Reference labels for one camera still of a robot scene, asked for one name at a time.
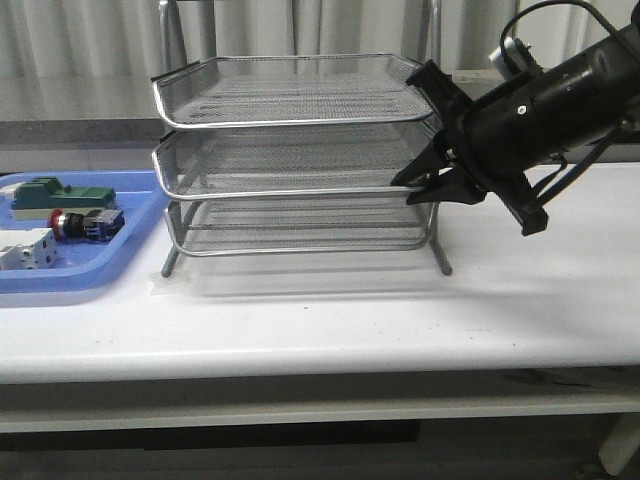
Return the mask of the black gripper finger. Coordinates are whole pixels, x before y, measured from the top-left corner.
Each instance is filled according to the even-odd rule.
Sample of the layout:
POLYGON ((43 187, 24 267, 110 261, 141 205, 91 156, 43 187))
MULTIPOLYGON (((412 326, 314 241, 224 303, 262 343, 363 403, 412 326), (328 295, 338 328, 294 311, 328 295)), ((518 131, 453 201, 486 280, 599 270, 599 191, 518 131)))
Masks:
POLYGON ((391 180, 392 186, 453 186, 458 182, 456 171, 440 175, 439 171, 449 167, 451 160, 447 150, 450 143, 445 132, 438 132, 426 148, 391 180))
POLYGON ((430 178, 421 190, 409 195, 406 204, 453 202, 476 205, 484 200, 485 190, 463 170, 455 167, 430 178))

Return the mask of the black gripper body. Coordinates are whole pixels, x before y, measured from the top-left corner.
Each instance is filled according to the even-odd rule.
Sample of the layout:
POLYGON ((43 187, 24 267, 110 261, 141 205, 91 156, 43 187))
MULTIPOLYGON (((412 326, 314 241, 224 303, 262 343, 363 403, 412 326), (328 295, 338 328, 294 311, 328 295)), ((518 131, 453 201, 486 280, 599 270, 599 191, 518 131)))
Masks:
POLYGON ((548 215, 542 207, 531 207, 536 194, 524 171, 535 165, 535 153, 526 149, 516 129, 517 108, 531 119, 531 101, 524 88, 531 77, 522 73, 473 100, 451 77, 429 60, 406 80, 421 90, 442 123, 450 143, 451 165, 473 178, 486 194, 494 193, 521 226, 524 236, 546 229, 548 215))

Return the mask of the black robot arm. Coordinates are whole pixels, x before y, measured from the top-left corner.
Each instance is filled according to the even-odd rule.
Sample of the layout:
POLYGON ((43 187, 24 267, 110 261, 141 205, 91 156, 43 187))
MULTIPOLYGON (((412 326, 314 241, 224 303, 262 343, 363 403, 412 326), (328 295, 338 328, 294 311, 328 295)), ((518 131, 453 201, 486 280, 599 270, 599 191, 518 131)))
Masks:
POLYGON ((545 70, 505 25, 492 61, 504 78, 477 100, 429 60, 407 80, 442 127, 392 182, 414 186, 408 204, 475 205, 493 192, 522 227, 546 229, 545 204, 625 133, 639 128, 639 12, 623 29, 591 4, 605 39, 545 70))

